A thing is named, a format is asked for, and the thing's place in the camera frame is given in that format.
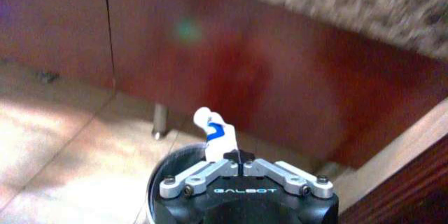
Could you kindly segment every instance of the screw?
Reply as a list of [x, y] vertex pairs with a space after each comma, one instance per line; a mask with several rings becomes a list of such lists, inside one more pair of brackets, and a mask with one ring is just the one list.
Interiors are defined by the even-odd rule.
[[318, 183], [324, 185], [328, 183], [328, 177], [326, 175], [318, 175]]
[[187, 186], [184, 187], [184, 195], [186, 195], [186, 197], [192, 196], [194, 193], [195, 193], [194, 188], [192, 188], [190, 185], [187, 185]]
[[166, 185], [172, 185], [176, 182], [176, 177], [174, 175], [168, 175], [163, 182], [166, 183]]
[[304, 185], [303, 187], [300, 187], [300, 194], [303, 196], [307, 196], [311, 193], [311, 188], [310, 186]]

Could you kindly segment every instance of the white bottle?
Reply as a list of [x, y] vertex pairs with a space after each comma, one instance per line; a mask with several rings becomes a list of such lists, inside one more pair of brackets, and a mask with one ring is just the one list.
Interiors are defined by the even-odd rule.
[[207, 107], [196, 110], [194, 122], [207, 134], [206, 159], [216, 162], [223, 159], [224, 153], [238, 150], [235, 127]]

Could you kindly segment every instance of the cabinet leg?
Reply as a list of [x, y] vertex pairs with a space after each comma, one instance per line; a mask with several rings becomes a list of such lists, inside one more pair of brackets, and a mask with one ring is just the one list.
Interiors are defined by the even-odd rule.
[[155, 107], [155, 117], [154, 117], [154, 129], [152, 129], [152, 137], [156, 140], [160, 140], [166, 137], [167, 130], [167, 116], [168, 116], [168, 108], [167, 106], [156, 103]]

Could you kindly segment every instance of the red wooden panel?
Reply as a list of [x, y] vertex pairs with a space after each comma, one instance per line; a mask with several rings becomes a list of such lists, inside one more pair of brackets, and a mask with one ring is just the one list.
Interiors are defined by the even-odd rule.
[[106, 0], [0, 0], [0, 57], [111, 86]]
[[342, 214], [342, 223], [446, 223], [448, 135]]
[[447, 65], [256, 0], [111, 0], [118, 88], [360, 166], [448, 94]]

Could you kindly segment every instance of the wooden cabinet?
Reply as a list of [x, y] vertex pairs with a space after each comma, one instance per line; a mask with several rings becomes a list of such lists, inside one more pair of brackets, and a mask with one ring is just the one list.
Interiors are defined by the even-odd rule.
[[0, 0], [0, 57], [111, 87], [106, 0]]
[[447, 65], [256, 0], [110, 0], [118, 88], [359, 167], [448, 95]]
[[448, 95], [448, 67], [256, 0], [0, 0], [0, 56], [359, 167]]

